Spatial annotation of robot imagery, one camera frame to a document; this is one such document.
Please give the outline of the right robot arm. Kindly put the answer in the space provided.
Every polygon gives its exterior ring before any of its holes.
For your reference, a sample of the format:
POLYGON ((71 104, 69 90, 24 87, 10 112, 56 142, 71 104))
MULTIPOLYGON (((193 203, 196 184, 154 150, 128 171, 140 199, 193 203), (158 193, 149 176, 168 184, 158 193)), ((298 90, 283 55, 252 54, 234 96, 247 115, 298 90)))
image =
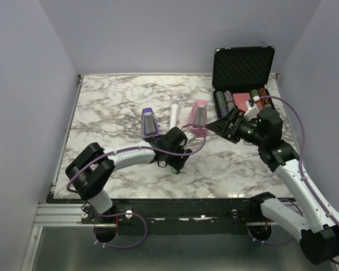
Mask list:
POLYGON ((302 162, 298 153, 282 139, 283 120, 276 110, 261 110, 257 123, 252 124, 240 110, 233 108, 206 128, 232 143, 244 140, 257 146, 262 162, 282 180, 303 211, 299 215, 271 193, 262 193, 251 199, 249 216, 253 220, 268 218, 277 223, 299 243, 305 257, 315 265, 339 256, 339 213, 300 169, 302 162))

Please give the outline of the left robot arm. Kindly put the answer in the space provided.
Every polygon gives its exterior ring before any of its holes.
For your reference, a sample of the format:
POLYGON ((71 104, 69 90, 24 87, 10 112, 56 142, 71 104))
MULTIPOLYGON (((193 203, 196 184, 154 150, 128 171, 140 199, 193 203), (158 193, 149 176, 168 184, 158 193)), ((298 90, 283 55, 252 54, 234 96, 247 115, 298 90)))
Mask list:
POLYGON ((165 135, 120 150, 105 150, 94 142, 69 164, 65 173, 73 181, 74 192, 95 209, 94 215, 100 222, 107 223, 113 219, 114 204, 104 186, 112 173, 133 165, 153 163, 180 171, 192 153, 186 145, 193 139, 193 133, 174 127, 165 135))

